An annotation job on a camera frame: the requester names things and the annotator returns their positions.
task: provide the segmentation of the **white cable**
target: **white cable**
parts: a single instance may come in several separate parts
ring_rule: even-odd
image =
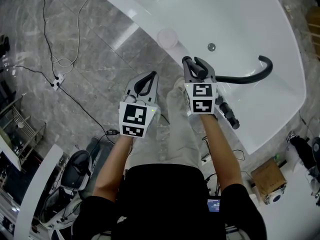
[[[55,57],[55,56],[53,56],[53,55],[50,57],[50,61],[52,61],[53,64],[58,63],[59,66],[62,67],[62,68],[67,68],[67,67],[72,66],[72,68],[71,68],[69,71],[67,71],[67,72],[65,72],[65,73],[62,74],[63,76],[66,75],[66,74],[68,74],[68,73],[70,73],[70,72],[74,69],[74,63],[75,63],[76,60],[78,59],[79,47],[80,47],[79,16],[80,16],[80,12],[81,12],[82,8],[85,6],[85,4],[87,3],[87,1],[88,1],[88,0],[85,0],[85,1],[84,1],[84,3],[83,3],[83,5],[81,6],[81,8],[80,8],[80,10],[79,10],[79,12],[78,12],[78,15],[77,15],[77,21],[76,21],[76,22],[77,22],[77,29],[78,29],[78,46],[77,46],[77,50],[76,50],[75,59],[74,59],[73,61],[71,61],[70,59],[68,59],[68,58],[66,58],[66,57],[62,57],[62,58],[60,58],[60,59],[57,59],[57,57]],[[62,61],[62,60],[67,60],[67,61],[69,62],[69,65],[62,65],[62,64],[60,63],[60,61]]]

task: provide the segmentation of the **black curved tube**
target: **black curved tube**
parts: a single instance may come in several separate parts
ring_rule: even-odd
[[[252,84],[252,83],[258,82],[262,79],[265,79],[272,72],[272,70],[274,68],[274,64],[272,63],[272,61],[269,58],[262,56],[262,55],[260,55],[258,57],[258,59],[259,59],[259,61],[266,63],[266,68],[257,74],[253,74],[253,75],[245,76],[245,77],[216,75],[215,80],[217,82],[221,82],[221,83],[245,85],[245,84]]]

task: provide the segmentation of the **forearm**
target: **forearm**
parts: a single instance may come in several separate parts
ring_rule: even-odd
[[[210,147],[213,166],[221,191],[231,184],[243,184],[241,169],[217,120],[210,114],[200,116]]]
[[[115,202],[133,137],[120,135],[96,179],[93,195]]]

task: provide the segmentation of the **small screen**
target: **small screen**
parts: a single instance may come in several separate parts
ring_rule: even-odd
[[[218,213],[220,209],[220,200],[208,199],[208,207],[211,213]]]

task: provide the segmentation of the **power strip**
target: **power strip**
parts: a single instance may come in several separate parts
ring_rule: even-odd
[[[65,80],[65,79],[64,79],[63,75],[62,75],[62,74],[58,74],[58,79],[55,79],[55,80],[53,81],[53,86],[52,86],[52,88],[53,88],[55,91],[58,90],[59,86],[61,86],[61,84],[62,84],[62,82],[63,82],[64,80]]]

